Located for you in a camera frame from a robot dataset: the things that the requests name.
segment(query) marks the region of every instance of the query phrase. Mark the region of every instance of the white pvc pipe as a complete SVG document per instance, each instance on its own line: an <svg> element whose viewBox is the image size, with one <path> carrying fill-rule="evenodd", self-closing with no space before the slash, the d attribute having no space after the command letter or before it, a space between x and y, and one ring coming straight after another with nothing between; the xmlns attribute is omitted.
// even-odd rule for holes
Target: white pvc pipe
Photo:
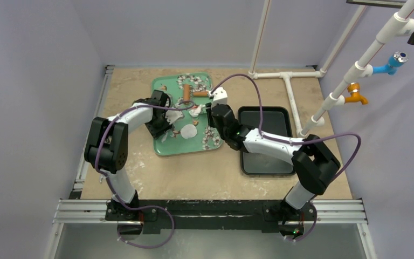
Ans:
<svg viewBox="0 0 414 259"><path fill-rule="evenodd" d="M313 72L291 72L291 77L322 77L320 71Z"/></svg>
<svg viewBox="0 0 414 259"><path fill-rule="evenodd" d="M332 61L337 56L338 52L344 45L347 38L350 36L351 32L353 31L354 27L356 26L357 22L361 18L361 16L364 14L364 11L366 9L365 5L360 5L355 13L352 15L349 23L347 24L347 27L344 29L342 35L338 39L336 45L334 46L333 50L329 54L328 58L326 59L325 63L321 66L319 71L315 72L276 72L276 73L255 73L255 66L256 66L256 59L258 56L258 50L259 50L259 44L261 42L262 38L262 32L264 29L265 20L267 19L267 14L265 14L265 9L267 7L267 2L264 4L263 8L263 15L261 16L261 24L260 24L260 30L258 31L258 37L256 39L256 44L254 48L253 58L251 67L249 70L249 74L252 75L254 79L261 79L261 78L282 78L283 73L292 73L291 77L316 77L321 78L325 75L326 71L328 70L329 66L331 65Z"/></svg>
<svg viewBox="0 0 414 259"><path fill-rule="evenodd" d="M394 15L387 21L387 23L382 27L382 29L377 33L377 36L374 42L369 46L366 52L361 56L361 58L355 62L353 66L347 71L343 76L342 81L336 87L336 89L327 97L318 111L313 115L313 119L318 121L325 111L329 110L332 107L331 103L336 102L337 98L342 94L343 91L349 86L350 83L353 83L357 80L365 71L368 63L373 59L373 57L380 51L380 49L392 38L394 38L408 22L409 16L414 11L414 0L407 0L407 2L402 6L399 12L394 13ZM300 132L299 137L305 136L309 130L311 130L313 124L307 123L304 129Z"/></svg>
<svg viewBox="0 0 414 259"><path fill-rule="evenodd" d="M259 22L258 35L256 36L256 42L254 44L249 74L254 74L256 60L258 59L259 47L261 45L261 40L263 39L264 27L266 26L267 16L269 16L269 11L271 9L271 2L272 0L264 1L263 13L261 14L261 21Z"/></svg>
<svg viewBox="0 0 414 259"><path fill-rule="evenodd" d="M329 54L328 58L326 59L325 63L321 66L320 71L322 73L326 73L328 71L328 68L331 66L331 63L333 62L334 58L339 53L340 49L343 47L345 41L350 36L351 32L353 31L354 27L360 20L361 16L363 15L365 9L367 6L360 5L356 9L355 13L352 15L350 21L347 24L347 27L343 30L342 35L338 39L336 45L334 46L333 50Z"/></svg>
<svg viewBox="0 0 414 259"><path fill-rule="evenodd" d="M288 93L289 105L291 112L293 113L294 124L296 126L296 134L302 131L301 119L299 118L298 107L296 106L296 100L294 99L293 88L291 87L291 77L288 75L283 76L285 81L286 92Z"/></svg>
<svg viewBox="0 0 414 259"><path fill-rule="evenodd" d="M397 14L407 19L414 11L414 0L407 0L405 4L401 7L401 9L397 12Z"/></svg>
<svg viewBox="0 0 414 259"><path fill-rule="evenodd" d="M253 78L254 79L261 79L261 78L280 78L281 77L281 73L280 72L276 72L276 73L255 73Z"/></svg>

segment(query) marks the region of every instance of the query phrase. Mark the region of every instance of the white wall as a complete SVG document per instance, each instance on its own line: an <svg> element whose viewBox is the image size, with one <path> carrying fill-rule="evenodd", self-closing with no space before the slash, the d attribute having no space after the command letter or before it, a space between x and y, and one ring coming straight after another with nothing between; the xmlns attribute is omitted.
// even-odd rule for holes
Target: white wall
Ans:
<svg viewBox="0 0 414 259"><path fill-rule="evenodd" d="M0 1L0 258L41 258L99 96L69 0Z"/></svg>
<svg viewBox="0 0 414 259"><path fill-rule="evenodd" d="M325 96L394 12L396 9L368 9L320 80ZM408 45L407 39L396 38L385 45L371 62L384 65L395 51L406 51L410 60L396 75L378 74L359 80L368 105L348 104L329 112L336 133L353 131L363 139L347 177L354 197L364 199L378 258L414 258L414 46ZM354 140L338 142L346 161Z"/></svg>
<svg viewBox="0 0 414 259"><path fill-rule="evenodd" d="M264 0L73 0L102 60L132 66L244 66ZM258 66L319 63L350 8L274 0Z"/></svg>

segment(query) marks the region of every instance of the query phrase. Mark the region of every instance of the green tray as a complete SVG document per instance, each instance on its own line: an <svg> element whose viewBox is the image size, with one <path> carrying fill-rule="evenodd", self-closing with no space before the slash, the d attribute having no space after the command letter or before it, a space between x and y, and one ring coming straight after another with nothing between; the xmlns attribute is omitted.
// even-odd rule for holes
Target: green tray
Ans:
<svg viewBox="0 0 414 259"><path fill-rule="evenodd" d="M153 80L151 91L161 90L170 97L171 107L183 100L183 85L188 84L193 90L206 91L212 88L212 79L207 73L178 74L175 76L159 77ZM193 97L195 104L210 102L207 97ZM174 123L174 130L163 134L153 141L153 147L158 155L176 155L191 152L217 149L223 143L215 128L209 127L207 114L203 111L197 118L193 118L188 111L183 111L184 118ZM191 139L184 139L179 130L187 125L194 124L197 135Z"/></svg>

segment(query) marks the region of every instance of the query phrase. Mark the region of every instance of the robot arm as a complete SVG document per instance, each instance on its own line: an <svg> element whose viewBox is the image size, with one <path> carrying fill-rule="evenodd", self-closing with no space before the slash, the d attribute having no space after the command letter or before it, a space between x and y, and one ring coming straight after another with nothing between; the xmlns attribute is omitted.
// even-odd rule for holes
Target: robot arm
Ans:
<svg viewBox="0 0 414 259"><path fill-rule="evenodd" d="M232 149L269 155L293 165L299 182L288 192L282 206L299 210L314 196L325 192L339 170L340 163L324 143L290 145L263 138L257 128L238 122L231 107L226 104L227 94L224 89L219 87L209 96L213 98L213 102L206 105L209 126L216 128L220 137ZM309 135L306 139L270 133L265 135L289 142L318 139L315 135Z"/></svg>
<svg viewBox="0 0 414 259"><path fill-rule="evenodd" d="M150 98L139 99L131 107L144 105L164 107L168 98L168 95L164 92L155 90ZM125 203L130 203L136 195L125 168L128 157L128 135L139 126L145 124L153 138L160 137L164 132L173 128L173 125L167 122L165 112L165 110L151 107L136 108L120 117L108 132L99 156L99 168L107 174L117 195ZM105 129L116 117L119 117L119 114L107 119L96 117L91 123L84 157L85 161L93 166Z"/></svg>

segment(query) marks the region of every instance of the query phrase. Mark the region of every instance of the black tray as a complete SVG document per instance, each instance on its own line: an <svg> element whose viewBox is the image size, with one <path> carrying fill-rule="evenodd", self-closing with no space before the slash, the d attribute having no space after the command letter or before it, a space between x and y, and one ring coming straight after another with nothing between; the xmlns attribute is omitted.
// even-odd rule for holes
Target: black tray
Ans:
<svg viewBox="0 0 414 259"><path fill-rule="evenodd" d="M263 107L263 128L265 132L284 137L292 137L288 111L283 107ZM238 111L241 124L258 127L259 107L242 106ZM240 167L247 175L293 175L292 165L267 155L240 153Z"/></svg>

